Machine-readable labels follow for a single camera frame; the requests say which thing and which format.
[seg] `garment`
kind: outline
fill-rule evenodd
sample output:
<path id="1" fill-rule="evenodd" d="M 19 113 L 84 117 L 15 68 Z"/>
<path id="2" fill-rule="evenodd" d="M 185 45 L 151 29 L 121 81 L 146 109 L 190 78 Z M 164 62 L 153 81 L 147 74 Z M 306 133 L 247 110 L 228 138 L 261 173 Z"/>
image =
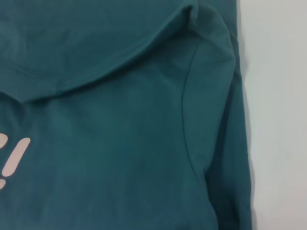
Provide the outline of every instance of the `garment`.
<path id="1" fill-rule="evenodd" d="M 1 230 L 250 230 L 236 2 L 2 0 L 0 133 Z"/>

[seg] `hood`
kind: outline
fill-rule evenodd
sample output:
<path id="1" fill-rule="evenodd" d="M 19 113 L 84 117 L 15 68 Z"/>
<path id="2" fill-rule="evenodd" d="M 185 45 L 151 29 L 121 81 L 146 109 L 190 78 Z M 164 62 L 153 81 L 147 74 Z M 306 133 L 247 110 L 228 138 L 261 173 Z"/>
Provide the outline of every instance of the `hood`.
<path id="1" fill-rule="evenodd" d="M 0 6 L 0 92 L 26 102 L 105 78 L 191 22 L 197 4 L 2 0 Z"/>

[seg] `teal fabric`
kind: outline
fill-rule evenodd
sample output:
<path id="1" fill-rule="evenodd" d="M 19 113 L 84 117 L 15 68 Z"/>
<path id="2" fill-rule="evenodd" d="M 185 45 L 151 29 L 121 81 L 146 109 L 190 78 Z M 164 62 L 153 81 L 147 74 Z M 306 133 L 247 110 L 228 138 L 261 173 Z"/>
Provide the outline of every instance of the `teal fabric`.
<path id="1" fill-rule="evenodd" d="M 1 230 L 250 230 L 235 0 L 1 0 L 0 133 Z"/>

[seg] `white background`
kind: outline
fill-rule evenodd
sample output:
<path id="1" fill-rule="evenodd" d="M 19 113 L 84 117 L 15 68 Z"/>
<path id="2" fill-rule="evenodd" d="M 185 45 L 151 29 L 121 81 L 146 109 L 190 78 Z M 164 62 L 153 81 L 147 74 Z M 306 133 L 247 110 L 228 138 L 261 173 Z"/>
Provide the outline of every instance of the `white background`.
<path id="1" fill-rule="evenodd" d="M 307 230 L 307 0 L 238 0 L 254 229 Z"/>

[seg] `exclamation mark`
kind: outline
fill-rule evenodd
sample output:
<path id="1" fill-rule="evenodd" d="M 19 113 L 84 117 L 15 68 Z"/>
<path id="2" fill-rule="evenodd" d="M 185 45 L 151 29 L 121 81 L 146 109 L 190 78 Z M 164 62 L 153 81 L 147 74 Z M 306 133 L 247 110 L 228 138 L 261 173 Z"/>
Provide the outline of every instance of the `exclamation mark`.
<path id="1" fill-rule="evenodd" d="M 0 148 L 6 144 L 7 140 L 7 135 L 0 134 Z M 17 143 L 16 147 L 14 148 L 2 169 L 2 176 L 9 177 L 16 171 L 17 166 L 24 155 L 24 152 L 30 144 L 30 141 L 30 138 L 23 138 Z M 0 179 L 0 190 L 5 186 L 5 184 L 6 181 L 4 179 Z"/>

